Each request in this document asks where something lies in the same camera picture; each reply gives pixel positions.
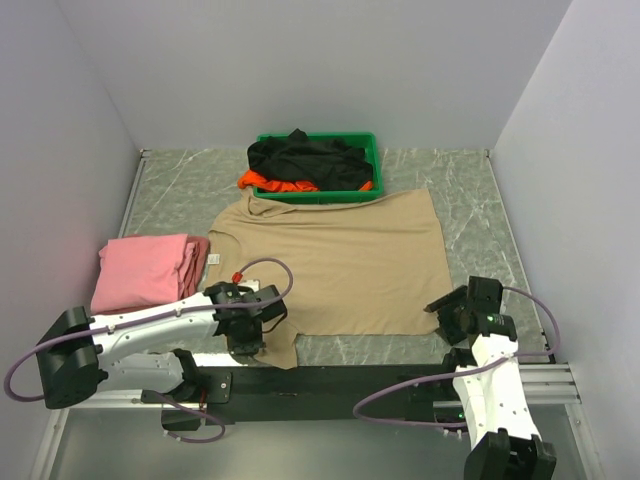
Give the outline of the beige t shirt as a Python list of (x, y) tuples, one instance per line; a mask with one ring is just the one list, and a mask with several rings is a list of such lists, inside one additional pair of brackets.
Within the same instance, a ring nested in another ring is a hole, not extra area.
[(294, 205), (252, 194), (224, 209), (208, 233), (219, 260), (205, 283), (242, 266), (262, 286), (292, 289), (288, 316), (267, 324), (257, 360), (297, 366), (298, 336), (428, 335), (424, 308), (452, 289), (440, 221), (429, 192), (358, 204)]

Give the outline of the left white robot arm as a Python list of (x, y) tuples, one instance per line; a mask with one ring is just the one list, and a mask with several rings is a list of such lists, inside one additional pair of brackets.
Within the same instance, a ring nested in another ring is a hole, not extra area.
[(202, 384), (191, 354), (153, 354), (151, 348), (223, 336), (231, 353), (253, 356), (264, 346), (264, 324), (286, 314), (276, 286), (254, 290), (228, 282), (130, 313), (91, 316), (82, 307), (69, 309), (39, 342), (36, 358), (45, 405), (68, 408), (98, 392), (130, 389), (189, 401)]

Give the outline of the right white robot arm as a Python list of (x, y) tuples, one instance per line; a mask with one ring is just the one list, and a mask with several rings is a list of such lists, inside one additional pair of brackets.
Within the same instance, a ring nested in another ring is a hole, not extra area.
[(439, 374), (439, 387), (462, 403), (471, 444), (466, 479), (550, 479), (556, 452), (531, 417), (515, 323), (500, 312), (503, 292), (500, 281), (471, 276), (425, 307), (437, 315), (446, 340), (467, 339), (470, 346), (450, 352), (452, 366)]

